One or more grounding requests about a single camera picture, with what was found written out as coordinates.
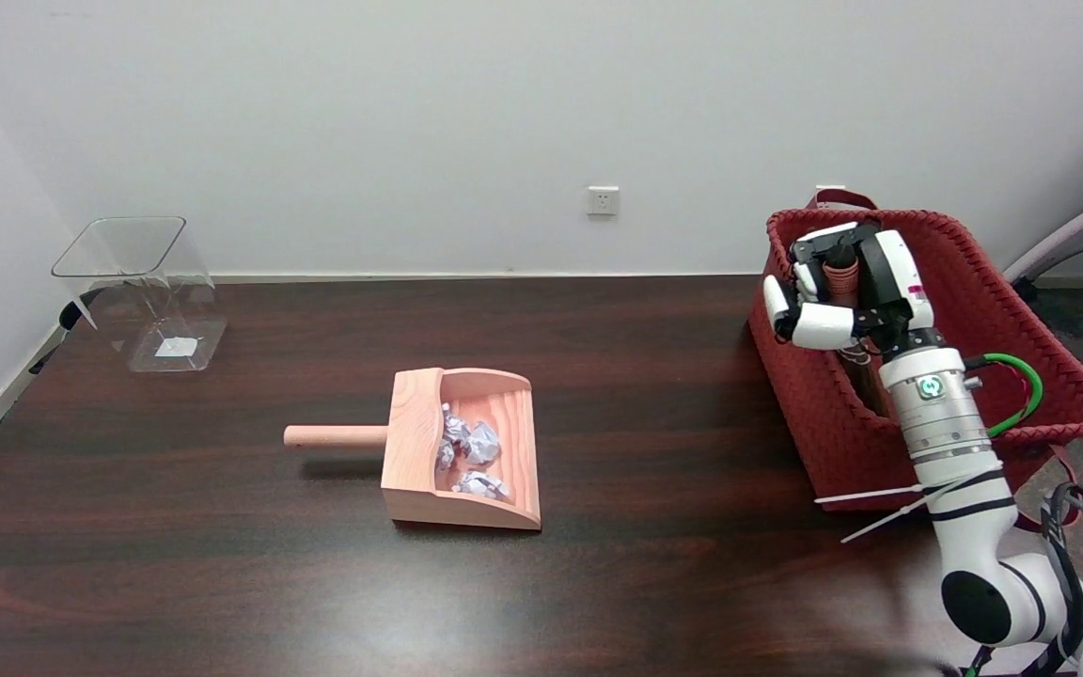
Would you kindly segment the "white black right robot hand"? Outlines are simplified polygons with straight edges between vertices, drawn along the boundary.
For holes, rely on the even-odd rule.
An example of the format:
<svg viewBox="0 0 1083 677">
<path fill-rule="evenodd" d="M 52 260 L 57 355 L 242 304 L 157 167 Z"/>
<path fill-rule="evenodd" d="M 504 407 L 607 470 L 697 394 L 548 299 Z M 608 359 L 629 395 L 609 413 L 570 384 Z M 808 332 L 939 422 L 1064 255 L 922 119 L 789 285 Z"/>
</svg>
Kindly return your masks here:
<svg viewBox="0 0 1083 677">
<path fill-rule="evenodd" d="M 945 347 L 900 232 L 860 220 L 803 236 L 788 253 L 790 275 L 764 278 L 778 342 L 880 359 Z"/>
</svg>

